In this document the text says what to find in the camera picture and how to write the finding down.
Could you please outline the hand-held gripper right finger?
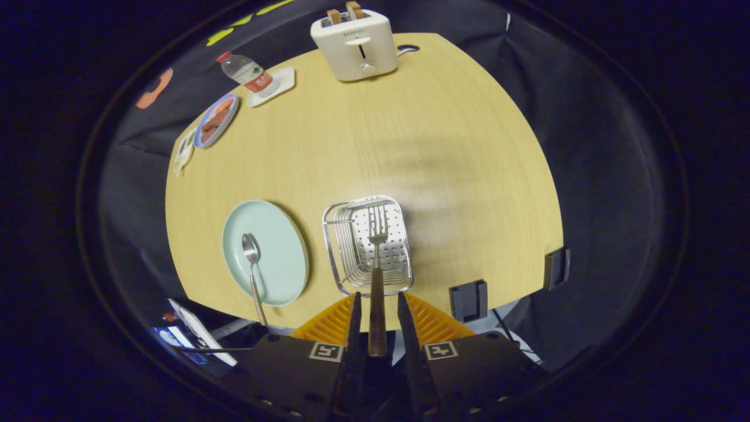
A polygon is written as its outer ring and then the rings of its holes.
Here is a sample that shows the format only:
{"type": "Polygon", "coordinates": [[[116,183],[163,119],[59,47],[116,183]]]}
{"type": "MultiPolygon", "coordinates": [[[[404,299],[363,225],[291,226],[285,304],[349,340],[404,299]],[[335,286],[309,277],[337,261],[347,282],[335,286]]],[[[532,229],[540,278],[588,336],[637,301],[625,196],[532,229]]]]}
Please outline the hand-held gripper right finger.
{"type": "Polygon", "coordinates": [[[397,315],[412,410],[421,421],[488,421],[542,382],[542,368],[498,332],[476,334],[401,292],[397,315]]]}

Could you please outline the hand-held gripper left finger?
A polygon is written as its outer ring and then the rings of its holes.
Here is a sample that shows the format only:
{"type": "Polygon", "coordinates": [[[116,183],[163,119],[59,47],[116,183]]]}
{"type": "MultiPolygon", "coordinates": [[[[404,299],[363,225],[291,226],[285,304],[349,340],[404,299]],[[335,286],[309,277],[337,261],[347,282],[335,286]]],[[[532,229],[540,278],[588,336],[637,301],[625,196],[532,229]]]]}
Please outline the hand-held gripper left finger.
{"type": "Polygon", "coordinates": [[[267,334],[232,371],[232,392],[286,421],[358,417],[366,340],[362,299],[349,295],[286,336],[267,334]]]}

